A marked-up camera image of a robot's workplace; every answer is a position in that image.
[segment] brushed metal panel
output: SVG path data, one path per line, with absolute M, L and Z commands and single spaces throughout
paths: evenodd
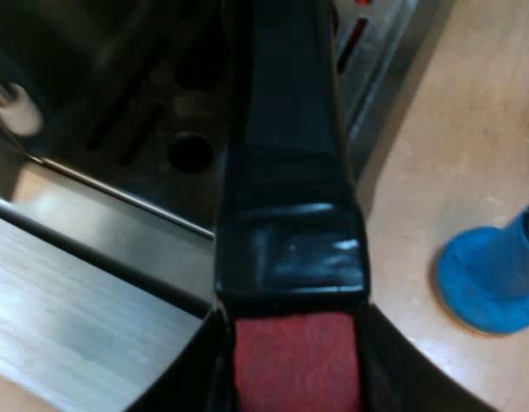
M 33 225 L 45 227 L 64 238 L 68 247 L 83 247 L 90 255 L 206 305 L 212 301 L 210 239 L 25 161 L 22 154 L 3 145 L 0 216 L 15 224 L 21 221 L 27 230 Z
M 0 220 L 0 374 L 50 404 L 125 409 L 201 323 Z

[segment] wooden surface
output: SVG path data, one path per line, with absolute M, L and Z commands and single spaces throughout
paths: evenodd
M 529 411 L 529 329 L 467 329 L 431 282 L 452 236 L 501 227 L 529 204 L 529 0 L 457 2 L 385 159 L 390 143 L 380 144 L 362 181 L 380 169 L 368 218 L 374 301 L 469 391 Z
M 0 412 L 58 412 L 48 403 L 0 376 Z

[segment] red fabric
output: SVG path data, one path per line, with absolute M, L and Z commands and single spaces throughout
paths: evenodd
M 243 412 L 359 412 L 354 319 L 317 313 L 236 322 Z

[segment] blue cap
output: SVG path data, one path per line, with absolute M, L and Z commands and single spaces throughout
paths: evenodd
M 511 333 L 529 325 L 529 208 L 505 229 L 456 236 L 441 255 L 437 282 L 448 308 L 470 326 Z

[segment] black plastic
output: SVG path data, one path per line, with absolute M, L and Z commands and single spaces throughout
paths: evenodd
M 237 100 L 216 230 L 216 292 L 231 316 L 353 310 L 368 297 L 331 12 L 322 0 L 237 3 Z

